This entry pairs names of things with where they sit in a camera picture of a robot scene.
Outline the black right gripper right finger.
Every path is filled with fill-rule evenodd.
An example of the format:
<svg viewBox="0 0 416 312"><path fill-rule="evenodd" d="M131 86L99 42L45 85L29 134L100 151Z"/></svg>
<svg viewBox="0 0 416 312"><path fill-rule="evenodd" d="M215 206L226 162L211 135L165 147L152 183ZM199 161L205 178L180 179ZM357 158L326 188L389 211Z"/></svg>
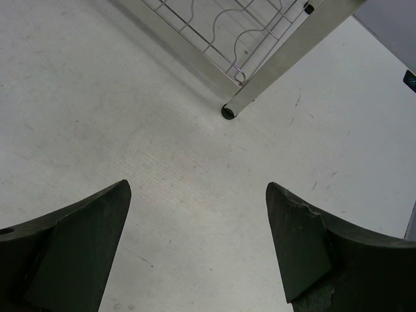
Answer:
<svg viewBox="0 0 416 312"><path fill-rule="evenodd" d="M295 311L414 311L415 243L359 227L277 183L268 221Z"/></svg>

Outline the black right gripper left finger pad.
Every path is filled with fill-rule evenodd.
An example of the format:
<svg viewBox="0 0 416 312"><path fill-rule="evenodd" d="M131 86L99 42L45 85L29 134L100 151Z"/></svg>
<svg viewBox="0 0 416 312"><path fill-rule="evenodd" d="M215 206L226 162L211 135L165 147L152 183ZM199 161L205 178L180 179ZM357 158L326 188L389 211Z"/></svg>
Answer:
<svg viewBox="0 0 416 312"><path fill-rule="evenodd" d="M131 203L121 180L1 230L2 311L98 311Z"/></svg>

